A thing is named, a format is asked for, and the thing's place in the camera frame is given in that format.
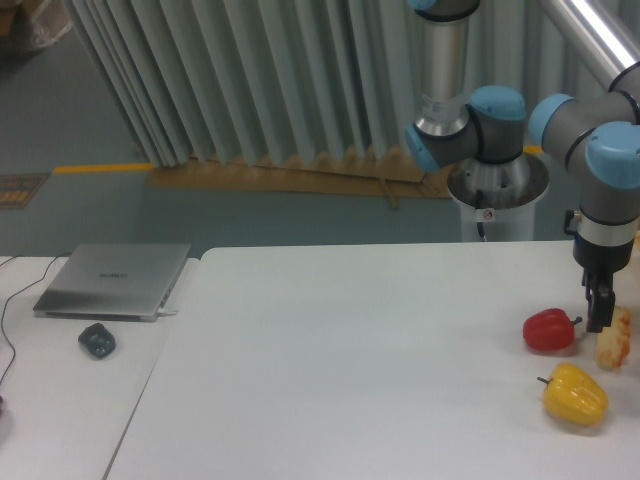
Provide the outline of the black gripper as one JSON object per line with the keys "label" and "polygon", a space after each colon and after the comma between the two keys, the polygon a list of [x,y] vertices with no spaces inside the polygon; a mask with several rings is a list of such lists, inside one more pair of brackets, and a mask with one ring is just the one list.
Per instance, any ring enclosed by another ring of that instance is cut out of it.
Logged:
{"label": "black gripper", "polygon": [[585,288],[586,330],[601,333],[609,328],[615,308],[613,276],[630,261],[634,241],[617,246],[602,246],[576,235],[573,256],[583,268]]}

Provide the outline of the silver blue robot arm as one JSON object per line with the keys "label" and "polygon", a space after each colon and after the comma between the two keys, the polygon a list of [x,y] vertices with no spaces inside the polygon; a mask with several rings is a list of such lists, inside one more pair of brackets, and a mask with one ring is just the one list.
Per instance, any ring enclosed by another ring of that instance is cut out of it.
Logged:
{"label": "silver blue robot arm", "polygon": [[475,1],[414,1],[432,59],[424,73],[422,107],[405,130],[419,167],[432,172],[463,160],[493,167],[515,163],[529,134],[581,187],[565,232],[582,267],[587,328],[612,323],[614,275],[629,262],[639,227],[639,44],[596,1],[545,1],[542,10],[575,47],[604,94],[589,102],[555,94],[531,113],[508,87],[462,96],[466,38]]}

